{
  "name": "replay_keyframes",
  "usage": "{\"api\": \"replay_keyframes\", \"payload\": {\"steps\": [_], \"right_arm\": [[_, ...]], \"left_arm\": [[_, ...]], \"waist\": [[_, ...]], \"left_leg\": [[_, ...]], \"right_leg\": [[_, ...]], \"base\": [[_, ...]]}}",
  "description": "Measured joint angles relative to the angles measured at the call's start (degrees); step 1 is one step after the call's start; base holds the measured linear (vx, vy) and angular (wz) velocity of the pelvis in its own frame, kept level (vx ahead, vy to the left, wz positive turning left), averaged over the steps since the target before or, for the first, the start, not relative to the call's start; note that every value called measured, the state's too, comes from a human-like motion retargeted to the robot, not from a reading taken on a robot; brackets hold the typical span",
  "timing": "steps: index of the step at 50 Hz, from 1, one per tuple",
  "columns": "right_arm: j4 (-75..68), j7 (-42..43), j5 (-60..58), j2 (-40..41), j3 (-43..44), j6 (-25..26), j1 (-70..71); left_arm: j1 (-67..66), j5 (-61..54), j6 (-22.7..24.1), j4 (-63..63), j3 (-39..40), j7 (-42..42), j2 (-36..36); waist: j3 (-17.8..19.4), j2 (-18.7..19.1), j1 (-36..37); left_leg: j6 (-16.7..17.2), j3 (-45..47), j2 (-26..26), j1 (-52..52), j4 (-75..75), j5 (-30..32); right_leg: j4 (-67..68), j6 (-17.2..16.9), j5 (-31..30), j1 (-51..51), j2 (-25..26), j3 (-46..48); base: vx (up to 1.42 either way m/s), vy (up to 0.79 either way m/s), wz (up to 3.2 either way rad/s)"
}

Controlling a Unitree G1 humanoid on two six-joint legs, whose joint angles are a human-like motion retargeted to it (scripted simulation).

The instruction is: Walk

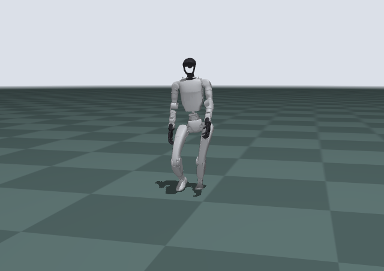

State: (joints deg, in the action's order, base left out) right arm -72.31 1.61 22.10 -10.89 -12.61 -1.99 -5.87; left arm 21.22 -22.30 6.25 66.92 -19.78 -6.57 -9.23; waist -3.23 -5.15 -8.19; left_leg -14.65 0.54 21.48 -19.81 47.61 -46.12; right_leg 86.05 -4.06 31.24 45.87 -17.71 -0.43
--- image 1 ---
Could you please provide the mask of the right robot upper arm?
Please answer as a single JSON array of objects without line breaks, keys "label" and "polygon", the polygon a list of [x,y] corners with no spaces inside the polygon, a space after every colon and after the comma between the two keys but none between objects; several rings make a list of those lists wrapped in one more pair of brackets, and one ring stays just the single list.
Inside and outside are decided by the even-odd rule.
[{"label": "right robot upper arm", "polygon": [[172,106],[171,106],[171,109],[178,109],[178,105],[179,103],[177,103],[177,100],[178,100],[178,94],[179,94],[179,82],[180,81],[177,81],[177,82],[174,82],[171,86],[171,99],[172,99]]}]

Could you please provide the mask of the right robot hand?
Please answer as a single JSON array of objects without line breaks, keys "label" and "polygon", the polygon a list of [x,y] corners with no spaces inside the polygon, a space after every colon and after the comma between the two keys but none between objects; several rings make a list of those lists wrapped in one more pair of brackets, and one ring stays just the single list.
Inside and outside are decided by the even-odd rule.
[{"label": "right robot hand", "polygon": [[169,130],[168,141],[170,144],[173,144],[173,138],[172,137],[173,137],[173,130],[175,130],[175,129],[173,129],[173,124],[169,124],[168,130]]}]

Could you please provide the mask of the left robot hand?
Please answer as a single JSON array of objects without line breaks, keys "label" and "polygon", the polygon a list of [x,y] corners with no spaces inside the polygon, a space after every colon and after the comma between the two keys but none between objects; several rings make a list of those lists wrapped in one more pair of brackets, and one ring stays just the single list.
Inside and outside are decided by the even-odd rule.
[{"label": "left robot hand", "polygon": [[203,135],[203,138],[208,138],[209,137],[209,132],[210,132],[210,129],[211,129],[211,122],[209,121],[209,118],[205,118],[205,127],[203,127],[203,129],[205,129],[206,128],[206,131],[204,132],[204,133],[202,133],[202,135],[203,134],[205,134],[205,135]]}]

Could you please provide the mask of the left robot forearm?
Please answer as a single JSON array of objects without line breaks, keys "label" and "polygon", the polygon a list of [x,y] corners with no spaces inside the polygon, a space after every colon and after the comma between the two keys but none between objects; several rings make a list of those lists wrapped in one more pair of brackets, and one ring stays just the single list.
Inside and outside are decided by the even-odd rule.
[{"label": "left robot forearm", "polygon": [[[212,112],[213,112],[213,109],[214,109],[214,103],[213,103],[213,100],[209,100],[209,106],[206,107],[206,112],[205,112],[205,118],[209,118],[209,121],[211,121],[211,118],[212,118]],[[204,119],[205,121],[205,119]]]}]

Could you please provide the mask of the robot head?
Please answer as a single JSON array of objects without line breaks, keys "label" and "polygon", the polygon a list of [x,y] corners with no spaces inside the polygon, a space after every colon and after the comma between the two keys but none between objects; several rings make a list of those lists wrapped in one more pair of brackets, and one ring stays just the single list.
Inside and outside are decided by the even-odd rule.
[{"label": "robot head", "polygon": [[[193,80],[193,79],[196,79],[196,78],[193,78],[194,77],[194,70],[195,70],[195,66],[196,66],[196,61],[193,59],[193,58],[187,58],[184,62],[183,62],[183,68],[184,68],[184,71],[187,75],[187,79],[186,80]],[[185,70],[185,67],[188,67],[188,68],[193,68],[193,72],[192,73],[187,73],[186,70]]]}]

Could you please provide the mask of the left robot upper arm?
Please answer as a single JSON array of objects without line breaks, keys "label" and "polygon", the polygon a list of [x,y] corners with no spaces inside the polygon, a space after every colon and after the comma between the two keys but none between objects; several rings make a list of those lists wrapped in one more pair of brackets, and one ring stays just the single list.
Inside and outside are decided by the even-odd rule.
[{"label": "left robot upper arm", "polygon": [[206,100],[204,102],[205,107],[209,106],[209,100],[212,100],[212,85],[207,79],[201,79],[202,86],[205,88]]}]

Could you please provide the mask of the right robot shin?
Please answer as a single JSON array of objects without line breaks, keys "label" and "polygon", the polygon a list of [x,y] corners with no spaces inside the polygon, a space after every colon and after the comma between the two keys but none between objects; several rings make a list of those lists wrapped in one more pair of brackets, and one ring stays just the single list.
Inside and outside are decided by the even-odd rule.
[{"label": "right robot shin", "polygon": [[179,180],[185,180],[184,174],[183,174],[183,165],[181,164],[179,167],[175,167],[172,165],[172,159],[170,161],[172,170],[174,174],[178,177]]}]

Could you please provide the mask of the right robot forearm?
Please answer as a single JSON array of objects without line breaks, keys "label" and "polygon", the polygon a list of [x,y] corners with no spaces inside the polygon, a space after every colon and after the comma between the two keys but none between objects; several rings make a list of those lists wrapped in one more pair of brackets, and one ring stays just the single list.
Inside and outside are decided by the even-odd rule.
[{"label": "right robot forearm", "polygon": [[[170,116],[169,116],[169,124],[173,124],[173,129],[175,128],[176,122],[176,112],[175,110],[171,110],[172,103],[170,103]],[[169,125],[168,125],[169,126]]]}]

